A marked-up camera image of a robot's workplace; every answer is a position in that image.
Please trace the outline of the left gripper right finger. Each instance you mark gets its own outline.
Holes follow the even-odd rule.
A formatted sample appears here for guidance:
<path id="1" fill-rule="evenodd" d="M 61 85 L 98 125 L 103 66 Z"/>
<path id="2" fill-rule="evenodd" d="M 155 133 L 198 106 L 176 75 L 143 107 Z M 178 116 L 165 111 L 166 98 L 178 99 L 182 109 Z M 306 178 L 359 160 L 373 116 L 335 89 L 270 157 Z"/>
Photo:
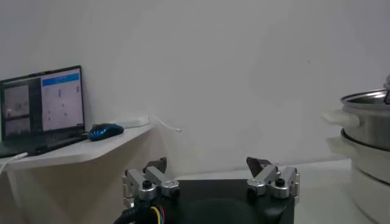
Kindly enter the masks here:
<path id="1" fill-rule="evenodd" d="M 246 158 L 247 166 L 252 174 L 247 183 L 247 195 L 252 201 L 269 193 L 277 199 L 292 197 L 299 202 L 300 173 L 295 167 L 280 170 L 266 159 Z"/>

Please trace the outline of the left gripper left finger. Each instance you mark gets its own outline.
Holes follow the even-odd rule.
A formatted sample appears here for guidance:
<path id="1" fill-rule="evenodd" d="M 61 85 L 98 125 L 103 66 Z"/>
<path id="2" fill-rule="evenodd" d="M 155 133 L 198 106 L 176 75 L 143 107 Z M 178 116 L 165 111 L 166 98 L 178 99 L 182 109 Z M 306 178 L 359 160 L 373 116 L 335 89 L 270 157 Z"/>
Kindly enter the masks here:
<path id="1" fill-rule="evenodd" d="M 168 160 L 162 157 L 149 161 L 141 170 L 126 169 L 122 176 L 122 199 L 124 206 L 132 208 L 135 200 L 150 202 L 157 197 L 177 199 L 180 185 L 177 180 L 165 175 Z"/>

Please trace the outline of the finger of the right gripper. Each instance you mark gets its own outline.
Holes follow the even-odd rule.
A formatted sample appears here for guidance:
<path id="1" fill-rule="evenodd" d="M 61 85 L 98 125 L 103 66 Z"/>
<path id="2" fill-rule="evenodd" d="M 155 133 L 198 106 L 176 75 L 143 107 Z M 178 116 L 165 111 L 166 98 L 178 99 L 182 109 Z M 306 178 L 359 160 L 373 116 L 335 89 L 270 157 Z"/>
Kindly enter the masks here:
<path id="1" fill-rule="evenodd" d="M 384 89 L 386 89 L 386 95 L 383 99 L 386 105 L 390 104 L 390 75 L 387 76 L 385 83 L 383 84 Z"/>

